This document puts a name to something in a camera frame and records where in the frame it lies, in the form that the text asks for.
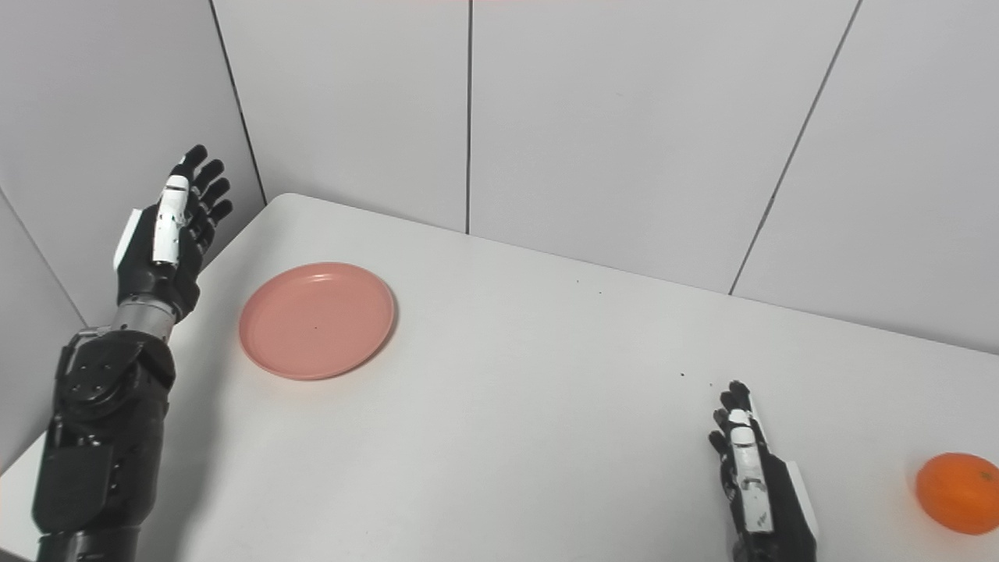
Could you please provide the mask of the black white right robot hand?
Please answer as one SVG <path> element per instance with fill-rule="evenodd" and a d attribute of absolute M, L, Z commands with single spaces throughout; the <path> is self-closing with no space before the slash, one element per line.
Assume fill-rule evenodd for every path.
<path fill-rule="evenodd" d="M 817 527 L 802 473 L 771 451 L 752 391 L 734 380 L 720 393 L 709 443 L 736 532 L 734 561 L 815 561 Z"/>

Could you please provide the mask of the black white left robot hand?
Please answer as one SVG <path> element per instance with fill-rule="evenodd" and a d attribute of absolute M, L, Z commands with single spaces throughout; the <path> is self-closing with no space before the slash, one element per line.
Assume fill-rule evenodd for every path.
<path fill-rule="evenodd" d="M 132 211 L 114 257 L 119 304 L 150 297 L 168 305 L 178 322 L 195 309 L 204 256 L 234 209 L 224 171 L 196 144 L 172 167 L 159 199 Z"/>

